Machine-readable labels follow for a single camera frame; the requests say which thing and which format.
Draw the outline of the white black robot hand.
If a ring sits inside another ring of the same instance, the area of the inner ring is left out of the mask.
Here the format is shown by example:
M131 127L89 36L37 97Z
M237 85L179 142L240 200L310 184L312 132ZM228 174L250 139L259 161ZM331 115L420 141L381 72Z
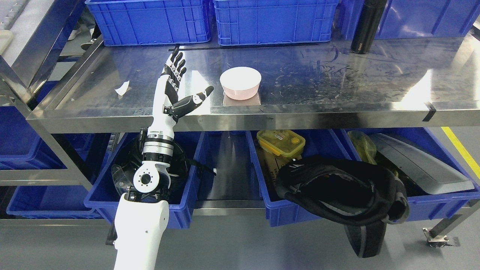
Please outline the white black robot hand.
M177 123L180 118L201 106L214 91L214 87L209 86L202 92L179 99L180 82L187 70L185 64L185 56L175 47L157 80L152 109L154 122L173 120Z

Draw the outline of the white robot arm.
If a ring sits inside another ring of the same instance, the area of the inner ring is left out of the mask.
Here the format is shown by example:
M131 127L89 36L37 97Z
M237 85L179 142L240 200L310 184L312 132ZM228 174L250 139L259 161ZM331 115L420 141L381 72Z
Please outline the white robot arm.
M158 155L170 158L173 155L172 141L175 122L154 121L148 128L143 153L146 155L137 169L133 184L140 194L151 194L159 188L170 188L169 162L155 161ZM139 202L134 192L121 196L115 215L117 239L114 242L117 256L115 270L153 270L162 234L169 219L169 204Z

